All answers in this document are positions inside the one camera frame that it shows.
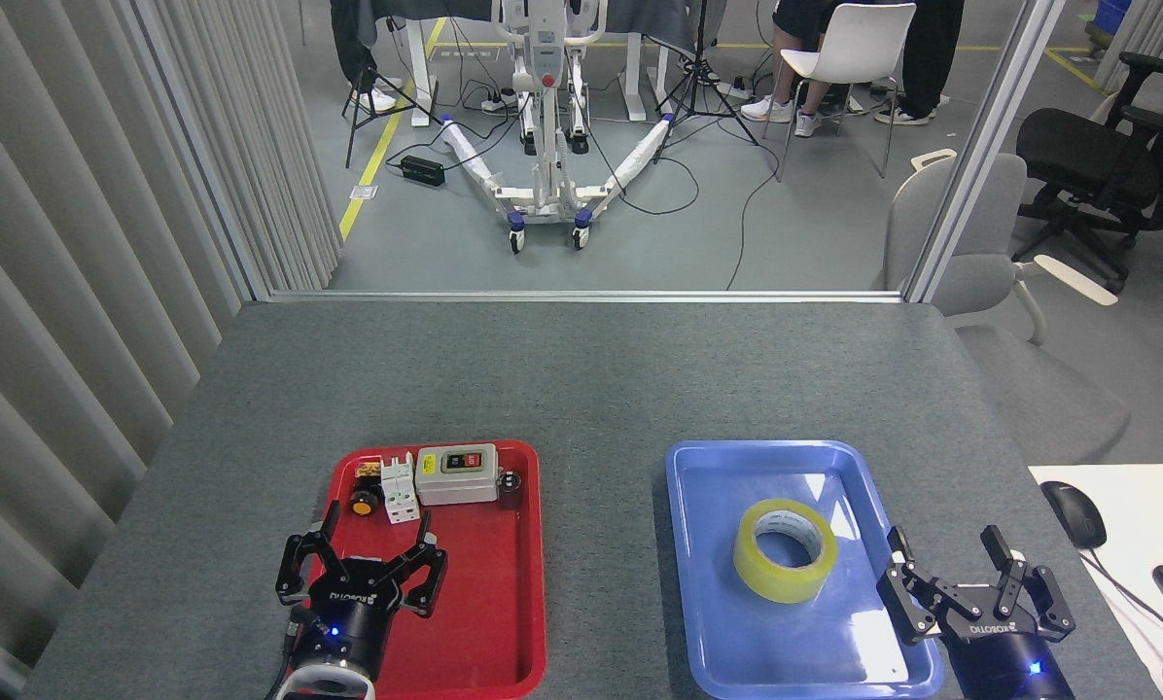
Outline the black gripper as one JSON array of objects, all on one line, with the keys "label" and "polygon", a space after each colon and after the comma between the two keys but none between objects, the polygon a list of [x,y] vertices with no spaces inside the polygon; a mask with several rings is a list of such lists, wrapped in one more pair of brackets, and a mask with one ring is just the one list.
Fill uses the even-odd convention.
[{"label": "black gripper", "polygon": [[[431,533],[431,513],[423,512],[414,544],[388,563],[341,562],[330,543],[341,513],[340,501],[331,501],[320,524],[285,541],[274,583],[280,603],[301,601],[301,564],[307,555],[317,555],[324,564],[324,572],[309,586],[311,610],[320,617],[321,626],[302,624],[290,655],[290,667],[347,660],[361,674],[377,679],[400,603],[420,617],[434,614],[445,577],[447,552],[440,549],[438,536]],[[424,580],[405,592],[404,585],[422,567],[429,569]]]},{"label": "black gripper", "polygon": [[[941,635],[965,699],[1073,699],[1051,644],[1075,631],[1076,617],[1053,569],[1032,566],[998,526],[983,528],[980,540],[1000,573],[998,588],[919,572],[901,528],[890,528],[878,594],[899,641],[914,647]],[[1032,608],[1018,603],[1022,592]]]}]

